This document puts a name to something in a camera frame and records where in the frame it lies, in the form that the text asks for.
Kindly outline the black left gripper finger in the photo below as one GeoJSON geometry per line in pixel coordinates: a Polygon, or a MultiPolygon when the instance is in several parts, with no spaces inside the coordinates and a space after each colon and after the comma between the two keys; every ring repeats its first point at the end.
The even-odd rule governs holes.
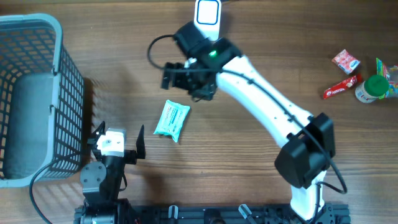
{"type": "Polygon", "coordinates": [[[96,145],[100,136],[105,134],[105,121],[102,121],[101,124],[93,131],[89,137],[87,138],[87,145],[96,145]]]}
{"type": "Polygon", "coordinates": [[[136,158],[145,159],[146,158],[146,146],[144,142],[144,125],[141,126],[139,135],[136,140],[136,158]]]}

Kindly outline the teal wet wipes pack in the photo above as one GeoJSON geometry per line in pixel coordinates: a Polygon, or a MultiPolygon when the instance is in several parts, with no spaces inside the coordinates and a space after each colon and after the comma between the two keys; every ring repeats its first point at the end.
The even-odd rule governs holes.
{"type": "Polygon", "coordinates": [[[180,132],[189,111],[189,106],[167,100],[154,134],[171,136],[174,142],[178,142],[180,132]]]}

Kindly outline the red Nescafe stick sachet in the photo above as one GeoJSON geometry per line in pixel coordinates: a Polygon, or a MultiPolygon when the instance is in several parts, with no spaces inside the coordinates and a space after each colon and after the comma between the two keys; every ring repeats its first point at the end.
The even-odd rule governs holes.
{"type": "Polygon", "coordinates": [[[339,93],[342,93],[346,90],[349,90],[350,88],[354,87],[359,82],[361,82],[362,80],[363,80],[363,78],[360,73],[358,73],[352,77],[349,77],[349,78],[339,82],[338,84],[332,86],[331,88],[326,89],[323,93],[323,99],[325,100],[325,99],[335,96],[339,93]]]}

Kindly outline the red tissue pack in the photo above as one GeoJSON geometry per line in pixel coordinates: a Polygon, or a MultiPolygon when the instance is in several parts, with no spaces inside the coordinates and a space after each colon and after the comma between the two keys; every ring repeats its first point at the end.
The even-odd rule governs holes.
{"type": "Polygon", "coordinates": [[[360,66],[360,61],[352,56],[346,49],[342,50],[331,60],[345,74],[350,75],[360,66]]]}

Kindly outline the green lid jar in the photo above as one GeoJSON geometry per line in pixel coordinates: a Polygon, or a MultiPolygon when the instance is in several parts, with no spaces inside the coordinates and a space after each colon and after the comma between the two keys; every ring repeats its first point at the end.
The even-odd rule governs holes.
{"type": "Polygon", "coordinates": [[[355,96],[362,103],[372,103],[385,95],[389,89],[389,82],[380,75],[373,75],[358,85],[355,96]]]}

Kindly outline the Haribo gummy candy bag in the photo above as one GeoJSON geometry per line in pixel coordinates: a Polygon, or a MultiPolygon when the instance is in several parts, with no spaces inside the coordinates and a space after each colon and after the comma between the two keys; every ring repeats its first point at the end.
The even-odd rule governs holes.
{"type": "Polygon", "coordinates": [[[376,68],[377,75],[383,76],[389,83],[389,88],[385,94],[379,97],[379,99],[383,98],[391,98],[397,97],[397,65],[386,65],[380,59],[376,59],[376,68]]]}

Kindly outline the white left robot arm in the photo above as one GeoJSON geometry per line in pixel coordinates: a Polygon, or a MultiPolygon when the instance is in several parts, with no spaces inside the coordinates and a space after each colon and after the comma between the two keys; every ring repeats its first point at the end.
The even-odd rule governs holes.
{"type": "Polygon", "coordinates": [[[76,224],[140,223],[141,219],[129,200],[119,198],[127,187],[125,166],[146,158],[144,126],[141,126],[136,148],[126,150],[126,130],[106,128],[103,121],[87,139],[95,161],[80,172],[83,205],[75,209],[76,224]]]}

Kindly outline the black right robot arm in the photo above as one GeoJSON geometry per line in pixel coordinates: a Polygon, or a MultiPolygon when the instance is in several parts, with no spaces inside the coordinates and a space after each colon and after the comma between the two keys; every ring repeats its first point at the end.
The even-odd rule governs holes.
{"type": "Polygon", "coordinates": [[[187,60],[164,65],[162,88],[181,88],[201,100],[211,100],[220,89],[242,104],[280,147],[274,165],[291,186],[292,210],[303,221],[315,223],[323,207],[323,179],[335,155],[332,120],[287,99],[228,39],[212,42],[193,22],[171,38],[187,60]]]}

